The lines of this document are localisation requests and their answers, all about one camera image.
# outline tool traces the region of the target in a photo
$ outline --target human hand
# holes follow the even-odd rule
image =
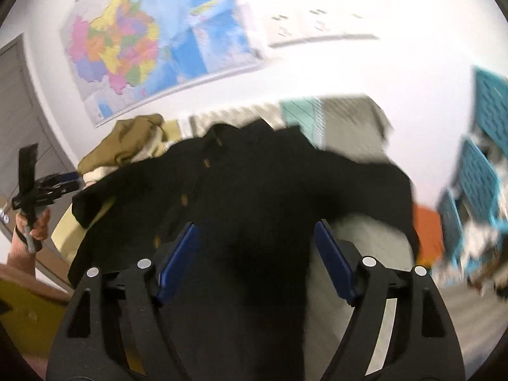
[[[37,239],[38,241],[42,242],[46,239],[48,239],[49,235],[49,229],[48,229],[48,223],[51,219],[51,211],[49,208],[46,208],[44,212],[42,212],[42,215],[34,224],[34,228],[30,232],[30,235],[32,238]],[[22,215],[20,212],[16,214],[16,226],[18,227],[18,230],[23,232],[25,230],[25,226],[28,225],[28,221],[24,215]]]

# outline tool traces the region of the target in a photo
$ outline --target black coat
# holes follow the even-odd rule
[[[88,226],[69,271],[121,270],[151,257],[158,238],[187,221],[202,246],[164,321],[195,381],[302,380],[305,280],[313,227],[362,213],[394,226],[418,251],[411,183],[396,166],[358,164],[319,151],[298,127],[258,120],[215,125],[160,158],[128,165],[79,193],[73,214]]]

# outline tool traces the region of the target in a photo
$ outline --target blue plastic basket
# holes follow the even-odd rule
[[[449,190],[446,190],[439,204],[438,212],[441,216],[444,250],[450,258],[452,265],[457,268],[459,265],[460,253],[464,246],[464,235],[462,233],[459,213],[457,212],[457,205]]]
[[[441,216],[441,228],[443,229],[444,250],[454,268],[460,267],[460,257],[464,248],[464,233],[462,223],[457,211],[457,205],[449,190],[446,190],[441,200],[438,212]],[[501,250],[502,239],[499,237],[497,247]],[[480,259],[469,259],[467,264],[462,265],[464,275],[469,276],[478,271],[485,263],[489,262],[491,255],[484,255]]]
[[[462,150],[459,183],[471,205],[476,221],[488,222],[496,229],[507,232],[508,220],[500,219],[498,199],[499,176],[471,139],[466,139]]]
[[[476,120],[508,156],[508,81],[476,69]]]

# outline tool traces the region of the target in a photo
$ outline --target gray door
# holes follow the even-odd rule
[[[37,101],[19,36],[0,49],[0,201],[9,200],[18,192],[18,151],[33,143],[39,144],[37,178],[75,170],[53,135]],[[71,199],[70,195],[66,195],[51,207],[50,234],[69,207]],[[2,231],[11,239],[12,222],[4,226]],[[45,241],[44,246],[37,254],[40,269],[66,279],[68,266],[59,258],[51,239]]]

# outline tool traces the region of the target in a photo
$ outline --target map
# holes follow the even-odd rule
[[[235,0],[76,0],[61,35],[96,126],[158,93],[258,62]]]

